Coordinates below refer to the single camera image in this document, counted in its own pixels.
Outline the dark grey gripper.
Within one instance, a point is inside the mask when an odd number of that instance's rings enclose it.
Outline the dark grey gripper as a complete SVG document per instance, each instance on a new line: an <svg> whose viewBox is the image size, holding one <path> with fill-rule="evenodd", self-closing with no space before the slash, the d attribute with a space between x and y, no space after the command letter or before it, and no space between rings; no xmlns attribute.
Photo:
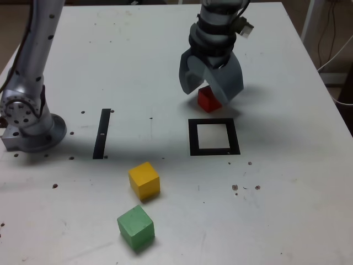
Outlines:
<svg viewBox="0 0 353 265"><path fill-rule="evenodd" d="M192 56L190 50L185 51L180 59L179 81L185 94L190 94L206 81L222 105L228 105L244 89L242 69L234 53L207 55L204 64Z"/></svg>

